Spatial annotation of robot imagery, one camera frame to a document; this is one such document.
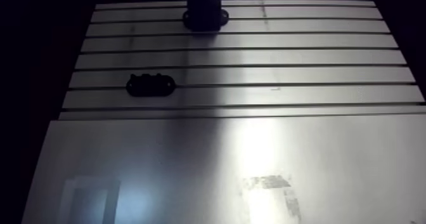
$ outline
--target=metal surface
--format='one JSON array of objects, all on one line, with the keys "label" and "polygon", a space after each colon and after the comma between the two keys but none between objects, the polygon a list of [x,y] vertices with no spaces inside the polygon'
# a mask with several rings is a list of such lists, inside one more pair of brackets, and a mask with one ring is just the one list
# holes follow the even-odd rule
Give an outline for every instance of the metal surface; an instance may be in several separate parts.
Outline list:
[{"label": "metal surface", "polygon": [[[372,1],[223,1],[230,21],[193,34],[185,2],[97,5],[61,119],[423,112],[424,99]],[[133,98],[130,74],[178,89]]]},{"label": "metal surface", "polygon": [[[222,1],[222,6],[366,6],[375,7],[373,1],[345,1],[345,0],[238,0]],[[173,8],[185,7],[186,1],[170,2],[143,2],[97,4],[96,10],[122,10],[134,8]]]},{"label": "metal surface", "polygon": [[74,72],[70,88],[124,87],[131,74],[161,73],[179,86],[415,82],[408,67],[241,67]]},{"label": "metal surface", "polygon": [[233,48],[398,48],[388,34],[219,34],[86,39],[82,52]]},{"label": "metal surface", "polygon": [[188,66],[403,65],[398,50],[221,50],[80,55],[77,69]]},{"label": "metal surface", "polygon": [[135,98],[121,90],[69,91],[63,108],[173,108],[424,102],[417,86],[182,88],[167,97]]},{"label": "metal surface", "polygon": [[[243,18],[360,18],[382,19],[376,8],[336,6],[258,6],[226,8],[229,19]],[[158,8],[142,10],[107,10],[93,12],[92,22],[128,22],[152,20],[181,20],[184,8]]]},{"label": "metal surface", "polygon": [[173,119],[226,117],[296,117],[320,115],[426,114],[426,106],[419,105],[352,105],[332,107],[264,107],[216,108],[189,110],[109,110],[90,112],[62,112],[60,120],[93,119]]},{"label": "metal surface", "polygon": [[[64,185],[81,179],[80,223],[423,223],[425,127],[426,115],[55,121],[23,224],[58,223]],[[115,212],[97,208],[103,180],[119,183]]]},{"label": "metal surface", "polygon": [[[231,20],[221,27],[223,33],[247,32],[374,32],[388,33],[379,20]],[[143,22],[92,24],[86,36],[135,36],[162,34],[191,34],[182,22]]]}]

